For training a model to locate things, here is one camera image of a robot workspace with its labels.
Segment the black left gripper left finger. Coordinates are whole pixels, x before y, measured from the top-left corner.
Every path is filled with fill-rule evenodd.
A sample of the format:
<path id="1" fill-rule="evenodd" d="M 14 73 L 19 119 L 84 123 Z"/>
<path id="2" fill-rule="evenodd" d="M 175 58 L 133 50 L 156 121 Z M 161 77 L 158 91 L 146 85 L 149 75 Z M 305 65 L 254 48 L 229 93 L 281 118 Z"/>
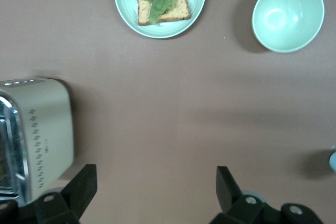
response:
<path id="1" fill-rule="evenodd" d="M 0 200 L 0 224 L 80 224 L 97 189 L 97 167 L 87 164 L 60 192 L 43 194 L 24 207 Z"/>

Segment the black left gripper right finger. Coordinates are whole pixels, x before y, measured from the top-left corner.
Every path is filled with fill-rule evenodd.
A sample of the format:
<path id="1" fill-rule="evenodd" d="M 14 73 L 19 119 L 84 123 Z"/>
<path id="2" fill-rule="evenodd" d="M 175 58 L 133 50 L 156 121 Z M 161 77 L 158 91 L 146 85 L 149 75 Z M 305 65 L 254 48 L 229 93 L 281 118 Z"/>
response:
<path id="1" fill-rule="evenodd" d="M 304 205 L 288 203 L 276 210 L 257 196 L 243 194 L 226 166 L 217 167 L 216 196 L 222 212 L 209 224 L 324 224 Z"/>

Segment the blue plastic cup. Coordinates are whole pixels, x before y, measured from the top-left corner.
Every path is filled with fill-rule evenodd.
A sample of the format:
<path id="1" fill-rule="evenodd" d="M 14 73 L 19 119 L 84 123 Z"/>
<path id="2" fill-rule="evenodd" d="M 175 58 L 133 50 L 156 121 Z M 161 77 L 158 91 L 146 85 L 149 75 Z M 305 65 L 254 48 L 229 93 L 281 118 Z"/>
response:
<path id="1" fill-rule="evenodd" d="M 332 146 L 332 154 L 329 157 L 329 166 L 336 174 L 336 144 Z"/>

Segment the beige and chrome toaster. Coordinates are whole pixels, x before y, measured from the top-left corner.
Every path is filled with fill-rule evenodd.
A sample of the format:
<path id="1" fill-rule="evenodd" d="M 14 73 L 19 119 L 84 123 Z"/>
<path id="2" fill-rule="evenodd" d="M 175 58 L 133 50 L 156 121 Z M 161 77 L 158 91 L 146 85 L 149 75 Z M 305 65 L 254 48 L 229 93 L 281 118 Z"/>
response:
<path id="1" fill-rule="evenodd" d="M 73 163 L 70 97 L 58 80 L 0 81 L 0 201 L 25 206 Z"/>

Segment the pale green bowl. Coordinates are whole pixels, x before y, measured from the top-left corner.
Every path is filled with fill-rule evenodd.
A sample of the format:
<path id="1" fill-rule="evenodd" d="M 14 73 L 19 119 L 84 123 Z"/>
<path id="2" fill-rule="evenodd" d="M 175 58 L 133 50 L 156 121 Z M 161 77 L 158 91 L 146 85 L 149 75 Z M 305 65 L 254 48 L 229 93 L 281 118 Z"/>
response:
<path id="1" fill-rule="evenodd" d="M 324 21 L 323 0 L 257 0 L 251 27 L 265 48 L 295 52 L 316 37 Z"/>

